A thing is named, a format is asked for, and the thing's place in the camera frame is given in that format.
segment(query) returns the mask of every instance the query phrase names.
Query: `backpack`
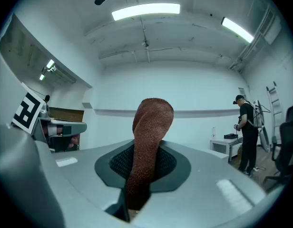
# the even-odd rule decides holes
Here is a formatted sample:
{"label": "backpack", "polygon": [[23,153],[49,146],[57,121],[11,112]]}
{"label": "backpack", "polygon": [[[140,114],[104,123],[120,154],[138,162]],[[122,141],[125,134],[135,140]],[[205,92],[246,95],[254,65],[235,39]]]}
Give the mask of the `backpack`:
{"label": "backpack", "polygon": [[260,102],[255,100],[253,101],[253,104],[249,101],[246,101],[245,103],[251,105],[253,108],[253,119],[251,121],[247,119],[248,123],[250,123],[253,127],[261,128],[264,125],[264,116]]}

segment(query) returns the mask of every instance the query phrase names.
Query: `brown fabric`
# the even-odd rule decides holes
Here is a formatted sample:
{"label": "brown fabric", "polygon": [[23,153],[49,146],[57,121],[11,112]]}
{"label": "brown fabric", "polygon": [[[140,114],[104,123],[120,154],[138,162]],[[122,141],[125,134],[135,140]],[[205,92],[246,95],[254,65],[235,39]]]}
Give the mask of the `brown fabric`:
{"label": "brown fabric", "polygon": [[173,118],[172,106],[163,99],[145,99],[137,109],[133,122],[134,161],[126,184],[129,209],[140,210],[149,198],[159,142]]}

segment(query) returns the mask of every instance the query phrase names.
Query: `plastic bottle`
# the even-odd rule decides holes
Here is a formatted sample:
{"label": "plastic bottle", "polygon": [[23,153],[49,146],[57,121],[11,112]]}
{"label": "plastic bottle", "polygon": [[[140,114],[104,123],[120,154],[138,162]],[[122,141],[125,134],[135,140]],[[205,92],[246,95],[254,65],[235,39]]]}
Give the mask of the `plastic bottle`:
{"label": "plastic bottle", "polygon": [[216,139],[216,129],[215,127],[212,128],[212,135],[211,135],[211,139]]}

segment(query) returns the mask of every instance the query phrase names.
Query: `table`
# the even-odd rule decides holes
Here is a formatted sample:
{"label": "table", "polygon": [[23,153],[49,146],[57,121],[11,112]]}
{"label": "table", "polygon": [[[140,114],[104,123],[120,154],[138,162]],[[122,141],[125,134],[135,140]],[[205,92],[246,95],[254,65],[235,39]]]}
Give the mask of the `table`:
{"label": "table", "polygon": [[242,142],[242,141],[243,141],[242,135],[238,135],[238,138],[235,138],[235,139],[224,139],[224,138],[223,139],[211,139],[211,150],[215,151],[214,143],[226,146],[225,154],[229,155],[229,162],[230,162],[231,158],[232,158],[233,146]]}

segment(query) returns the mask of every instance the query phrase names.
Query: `ladder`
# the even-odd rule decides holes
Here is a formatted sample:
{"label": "ladder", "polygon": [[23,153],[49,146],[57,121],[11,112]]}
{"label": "ladder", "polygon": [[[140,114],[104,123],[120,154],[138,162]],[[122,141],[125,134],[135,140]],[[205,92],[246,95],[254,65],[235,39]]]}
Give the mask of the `ladder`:
{"label": "ladder", "polygon": [[274,87],[272,89],[269,89],[268,87],[266,87],[269,102],[270,102],[271,119],[272,119],[272,144],[273,144],[273,142],[280,144],[281,137],[280,137],[280,131],[279,131],[280,128],[279,127],[285,121],[284,120],[284,111],[282,108],[282,103],[281,103],[281,100],[279,97],[276,83],[273,82],[273,84],[274,84]]}

